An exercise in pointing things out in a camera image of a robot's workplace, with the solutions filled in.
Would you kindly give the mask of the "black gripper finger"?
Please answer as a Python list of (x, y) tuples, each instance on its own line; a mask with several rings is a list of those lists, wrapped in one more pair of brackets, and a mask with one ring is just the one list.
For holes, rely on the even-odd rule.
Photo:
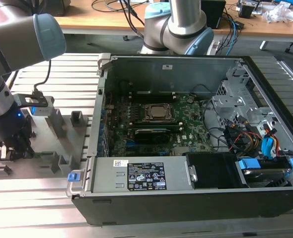
[(5, 145), (0, 149), (0, 161), (14, 161), (15, 160), (15, 152), (7, 148)]
[(16, 139), (16, 151), (22, 153), (25, 159), (32, 159), (34, 157), (34, 150), (31, 147), (30, 139), (24, 135), (18, 135)]

